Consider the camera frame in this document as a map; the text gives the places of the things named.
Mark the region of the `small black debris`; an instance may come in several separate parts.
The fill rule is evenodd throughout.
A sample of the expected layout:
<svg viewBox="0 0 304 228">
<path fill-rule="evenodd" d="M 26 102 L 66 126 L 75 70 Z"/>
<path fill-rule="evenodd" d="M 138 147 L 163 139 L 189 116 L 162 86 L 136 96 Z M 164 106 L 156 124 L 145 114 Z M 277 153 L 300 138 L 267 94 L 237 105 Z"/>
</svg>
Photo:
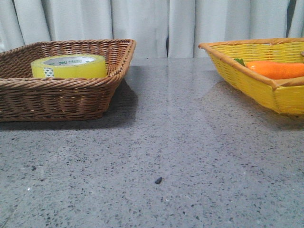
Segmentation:
<svg viewBox="0 0 304 228">
<path fill-rule="evenodd" d="M 155 184 L 160 184 L 162 182 L 162 177 L 159 177 L 154 183 Z"/>
</svg>

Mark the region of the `orange toy carrot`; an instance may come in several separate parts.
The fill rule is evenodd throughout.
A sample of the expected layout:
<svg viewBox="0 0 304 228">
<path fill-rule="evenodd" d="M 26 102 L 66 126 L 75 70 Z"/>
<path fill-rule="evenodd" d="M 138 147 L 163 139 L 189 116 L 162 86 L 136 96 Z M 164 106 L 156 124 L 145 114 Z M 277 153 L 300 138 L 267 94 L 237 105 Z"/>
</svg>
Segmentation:
<svg viewBox="0 0 304 228">
<path fill-rule="evenodd" d="M 246 68 L 270 79 L 290 79 L 304 76 L 303 63 L 280 63 L 273 61 L 249 61 L 235 58 L 235 61 Z"/>
</svg>

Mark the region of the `yellow tape roll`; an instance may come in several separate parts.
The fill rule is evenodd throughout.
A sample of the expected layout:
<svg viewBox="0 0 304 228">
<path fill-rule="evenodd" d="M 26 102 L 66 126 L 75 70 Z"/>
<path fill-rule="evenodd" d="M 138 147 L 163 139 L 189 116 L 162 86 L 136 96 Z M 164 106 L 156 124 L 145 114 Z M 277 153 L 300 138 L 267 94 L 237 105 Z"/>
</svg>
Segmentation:
<svg viewBox="0 0 304 228">
<path fill-rule="evenodd" d="M 31 62 L 34 78 L 105 78 L 103 56 L 73 54 L 45 57 Z"/>
</svg>

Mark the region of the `yellow wicker basket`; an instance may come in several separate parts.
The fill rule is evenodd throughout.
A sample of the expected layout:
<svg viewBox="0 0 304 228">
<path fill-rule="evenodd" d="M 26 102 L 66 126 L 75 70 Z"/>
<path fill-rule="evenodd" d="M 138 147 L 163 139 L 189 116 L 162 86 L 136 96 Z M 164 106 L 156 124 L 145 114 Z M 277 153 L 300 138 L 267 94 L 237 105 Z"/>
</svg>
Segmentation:
<svg viewBox="0 0 304 228">
<path fill-rule="evenodd" d="M 269 60 L 275 62 L 303 63 L 303 38 L 267 38 L 200 43 L 213 61 L 217 72 L 260 105 L 280 114 L 304 113 L 304 79 L 273 80 L 259 75 L 236 59 L 244 62 Z"/>
</svg>

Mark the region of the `brown wicker basket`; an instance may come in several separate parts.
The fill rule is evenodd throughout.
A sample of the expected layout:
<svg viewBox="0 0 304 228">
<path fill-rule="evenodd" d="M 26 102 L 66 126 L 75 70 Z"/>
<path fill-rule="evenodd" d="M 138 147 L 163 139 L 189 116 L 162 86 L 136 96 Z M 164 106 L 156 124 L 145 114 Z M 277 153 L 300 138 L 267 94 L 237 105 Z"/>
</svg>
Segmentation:
<svg viewBox="0 0 304 228">
<path fill-rule="evenodd" d="M 128 71 L 136 41 L 89 39 L 42 41 L 0 55 L 0 120 L 74 121 L 102 117 Z M 39 58 L 66 54 L 105 57 L 107 77 L 40 79 L 30 64 Z"/>
</svg>

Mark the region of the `white curtain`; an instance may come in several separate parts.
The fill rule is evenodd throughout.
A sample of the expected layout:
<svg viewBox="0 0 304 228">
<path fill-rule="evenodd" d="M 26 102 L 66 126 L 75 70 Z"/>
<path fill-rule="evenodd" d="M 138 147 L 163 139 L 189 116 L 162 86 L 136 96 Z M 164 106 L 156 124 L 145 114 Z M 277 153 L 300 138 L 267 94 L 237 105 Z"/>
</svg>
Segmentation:
<svg viewBox="0 0 304 228">
<path fill-rule="evenodd" d="M 3 0 L 0 49 L 130 38 L 136 58 L 205 57 L 202 42 L 304 35 L 301 0 Z"/>
</svg>

